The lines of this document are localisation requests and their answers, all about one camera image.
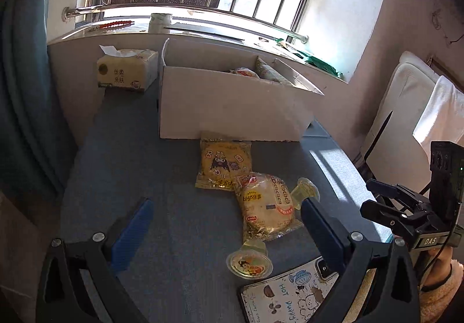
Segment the cardboard box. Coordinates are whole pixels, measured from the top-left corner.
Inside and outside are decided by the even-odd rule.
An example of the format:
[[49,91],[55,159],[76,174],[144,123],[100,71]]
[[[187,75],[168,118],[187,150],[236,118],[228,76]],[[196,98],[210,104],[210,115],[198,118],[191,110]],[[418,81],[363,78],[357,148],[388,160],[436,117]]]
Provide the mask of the cardboard box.
[[198,139],[202,131],[238,140],[300,141],[323,93],[277,58],[259,55],[291,81],[224,73],[254,69],[257,54],[211,43],[167,40],[159,79],[159,135]]
[[145,91],[158,76],[157,52],[100,47],[105,56],[97,61],[98,87]]

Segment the metal screw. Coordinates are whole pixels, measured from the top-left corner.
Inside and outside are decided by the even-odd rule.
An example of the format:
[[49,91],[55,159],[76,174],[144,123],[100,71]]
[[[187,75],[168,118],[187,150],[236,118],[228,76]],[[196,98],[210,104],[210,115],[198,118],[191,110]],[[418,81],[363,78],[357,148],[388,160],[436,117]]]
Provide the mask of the metal screw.
[[101,242],[104,239],[105,239],[105,234],[103,233],[95,233],[92,237],[92,240],[94,242]]
[[398,246],[404,246],[405,245],[405,240],[403,238],[395,238],[395,243],[398,245]]
[[361,242],[363,240],[363,235],[359,232],[352,232],[351,239],[355,240],[356,242]]
[[61,246],[61,239],[60,238],[55,238],[52,241],[52,247],[58,247],[58,246]]

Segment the chair backrest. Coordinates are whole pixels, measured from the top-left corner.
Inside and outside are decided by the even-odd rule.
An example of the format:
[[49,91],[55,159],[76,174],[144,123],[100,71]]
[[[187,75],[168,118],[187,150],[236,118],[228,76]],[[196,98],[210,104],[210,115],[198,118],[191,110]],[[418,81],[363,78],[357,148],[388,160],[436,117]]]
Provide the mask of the chair backrest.
[[427,156],[412,133],[438,77],[412,53],[405,52],[401,56],[361,148],[361,154],[378,180],[402,184],[418,192],[430,181]]

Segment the person's arm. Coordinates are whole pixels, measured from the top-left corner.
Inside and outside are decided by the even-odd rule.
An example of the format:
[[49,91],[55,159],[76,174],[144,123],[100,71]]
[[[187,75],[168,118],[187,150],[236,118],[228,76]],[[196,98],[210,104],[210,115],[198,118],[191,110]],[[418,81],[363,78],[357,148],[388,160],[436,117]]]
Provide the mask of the person's arm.
[[[430,250],[432,257],[438,250]],[[452,260],[453,250],[446,247],[438,257],[424,283],[420,299],[420,318],[422,323],[451,323],[454,319],[463,319],[463,313],[454,312],[463,309],[464,303],[454,298],[463,280],[463,265]]]

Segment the blue table surface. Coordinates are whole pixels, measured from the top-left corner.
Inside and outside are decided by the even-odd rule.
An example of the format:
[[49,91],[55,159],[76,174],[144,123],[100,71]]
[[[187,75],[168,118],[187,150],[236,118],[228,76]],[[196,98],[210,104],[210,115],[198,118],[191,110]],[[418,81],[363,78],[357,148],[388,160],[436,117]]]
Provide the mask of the blue table surface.
[[[124,216],[140,197],[155,202],[155,216],[127,271],[118,275],[150,322],[245,322],[226,257],[242,245],[242,216],[232,192],[194,187],[198,140],[158,135],[157,88],[144,94],[107,89],[80,149],[64,194],[60,235],[87,240]],[[361,217],[373,199],[349,158],[314,121],[300,142],[255,141],[253,170],[282,178],[289,190],[312,180],[321,203],[348,231],[385,241],[390,230]],[[305,228],[266,243],[278,275],[319,256]],[[95,291],[90,292],[92,300]],[[110,321],[98,301],[100,318]]]

